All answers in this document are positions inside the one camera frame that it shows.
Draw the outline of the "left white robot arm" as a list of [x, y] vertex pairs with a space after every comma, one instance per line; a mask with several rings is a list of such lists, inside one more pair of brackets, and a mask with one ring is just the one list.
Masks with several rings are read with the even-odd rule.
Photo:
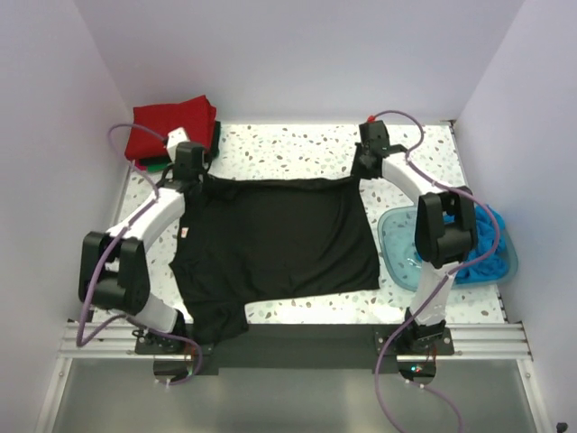
[[178, 311], [151, 293], [146, 253], [184, 215], [186, 199], [200, 191], [209, 163], [201, 144], [178, 141], [171, 149], [172, 178], [161, 187], [153, 184], [148, 200], [125, 220], [83, 240], [78, 345], [89, 340], [83, 334], [92, 307], [112, 310], [120, 318], [155, 330], [154, 341], [167, 354], [176, 354], [186, 345], [187, 332], [177, 326]]

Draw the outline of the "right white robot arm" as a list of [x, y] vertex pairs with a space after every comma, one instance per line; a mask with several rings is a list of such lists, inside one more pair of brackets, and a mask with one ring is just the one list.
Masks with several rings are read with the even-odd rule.
[[477, 244], [472, 194], [467, 188], [446, 187], [420, 170], [408, 149], [390, 143], [382, 121], [359, 125], [352, 174], [362, 179], [383, 178], [399, 188], [417, 206], [414, 244], [422, 260], [416, 294], [407, 308], [401, 335], [404, 348], [414, 355], [434, 343], [429, 327], [445, 320], [446, 304], [456, 267]]

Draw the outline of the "black t shirt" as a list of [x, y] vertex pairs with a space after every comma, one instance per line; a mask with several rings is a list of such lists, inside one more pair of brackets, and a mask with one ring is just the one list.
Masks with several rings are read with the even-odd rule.
[[380, 279], [355, 177], [210, 178], [186, 203], [170, 268], [200, 345], [247, 332], [249, 303], [376, 290]]

